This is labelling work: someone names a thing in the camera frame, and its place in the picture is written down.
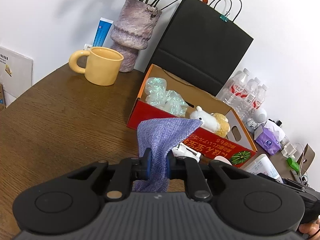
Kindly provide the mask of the right hand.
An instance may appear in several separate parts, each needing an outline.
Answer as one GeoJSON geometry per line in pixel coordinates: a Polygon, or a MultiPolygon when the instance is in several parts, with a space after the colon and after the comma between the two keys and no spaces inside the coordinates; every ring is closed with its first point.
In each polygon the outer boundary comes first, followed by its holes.
{"type": "Polygon", "coordinates": [[[308,235],[307,239],[319,240],[319,236],[320,236],[319,218],[310,223],[300,224],[299,231],[302,234],[308,235]]]}

